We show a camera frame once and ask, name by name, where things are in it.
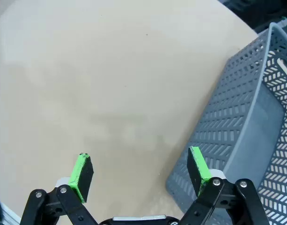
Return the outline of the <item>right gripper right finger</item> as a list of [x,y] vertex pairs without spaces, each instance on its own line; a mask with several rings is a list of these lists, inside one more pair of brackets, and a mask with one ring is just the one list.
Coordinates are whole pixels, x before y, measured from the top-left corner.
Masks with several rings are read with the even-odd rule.
[[231,183],[214,177],[199,147],[188,149],[187,170],[197,198],[179,221],[181,225],[205,225],[215,209],[224,209],[234,225],[269,223],[250,179]]

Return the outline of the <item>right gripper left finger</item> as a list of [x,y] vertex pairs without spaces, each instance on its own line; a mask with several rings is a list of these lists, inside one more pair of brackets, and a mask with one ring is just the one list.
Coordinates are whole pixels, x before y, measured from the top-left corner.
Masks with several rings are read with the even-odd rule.
[[43,189],[30,193],[20,224],[55,225],[61,216],[67,216],[73,225],[98,224],[84,206],[93,174],[89,154],[79,154],[67,184],[61,184],[49,193]]

